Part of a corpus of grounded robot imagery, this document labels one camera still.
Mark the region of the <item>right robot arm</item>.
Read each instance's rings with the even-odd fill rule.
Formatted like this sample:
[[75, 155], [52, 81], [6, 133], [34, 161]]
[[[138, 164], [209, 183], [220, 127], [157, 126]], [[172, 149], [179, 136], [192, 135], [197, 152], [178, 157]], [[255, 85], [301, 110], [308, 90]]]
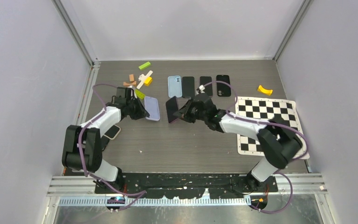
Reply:
[[284, 125], [283, 119], [274, 117], [265, 121], [236, 115], [217, 108], [206, 93], [190, 98], [173, 115], [188, 123], [201, 120], [213, 131], [239, 134], [258, 141], [264, 157], [245, 177], [248, 187], [256, 192], [266, 186], [272, 174], [286, 168], [303, 147], [300, 133]]

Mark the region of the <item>black phone with dark frame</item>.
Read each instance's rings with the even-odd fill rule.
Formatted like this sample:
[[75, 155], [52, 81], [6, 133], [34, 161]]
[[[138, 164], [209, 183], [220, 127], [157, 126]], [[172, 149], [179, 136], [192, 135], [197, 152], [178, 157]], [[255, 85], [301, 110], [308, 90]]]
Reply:
[[182, 97], [193, 98], [195, 96], [195, 78], [182, 77]]

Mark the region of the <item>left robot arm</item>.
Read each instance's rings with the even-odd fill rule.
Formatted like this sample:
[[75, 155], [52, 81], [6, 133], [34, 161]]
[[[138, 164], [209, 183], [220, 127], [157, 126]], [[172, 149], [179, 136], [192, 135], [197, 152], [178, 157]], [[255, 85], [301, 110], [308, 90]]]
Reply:
[[102, 136], [115, 124], [126, 117], [138, 120], [149, 116], [134, 90], [118, 87], [112, 101], [92, 119], [80, 125], [69, 125], [65, 132], [62, 165], [66, 168], [83, 171], [106, 182], [113, 193], [124, 189], [121, 169], [103, 159]]

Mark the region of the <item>purple phone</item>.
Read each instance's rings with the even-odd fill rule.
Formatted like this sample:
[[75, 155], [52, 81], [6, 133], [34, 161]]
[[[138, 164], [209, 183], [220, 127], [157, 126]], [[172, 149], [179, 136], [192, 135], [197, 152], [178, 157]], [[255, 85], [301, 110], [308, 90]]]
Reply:
[[201, 76], [200, 77], [200, 85], [204, 87], [203, 92], [206, 93], [208, 96], [213, 96], [213, 84], [212, 84], [212, 77], [211, 76]]

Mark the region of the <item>black phone from lilac case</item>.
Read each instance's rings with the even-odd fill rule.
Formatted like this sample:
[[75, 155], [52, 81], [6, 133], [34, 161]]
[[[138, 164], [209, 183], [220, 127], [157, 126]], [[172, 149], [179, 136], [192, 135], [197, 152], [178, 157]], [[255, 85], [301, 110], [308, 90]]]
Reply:
[[172, 98], [167, 100], [165, 103], [165, 107], [166, 107], [168, 123], [170, 124], [170, 123], [176, 121], [178, 119], [178, 117], [175, 116], [175, 112], [177, 112], [179, 110], [177, 97], [173, 96]]

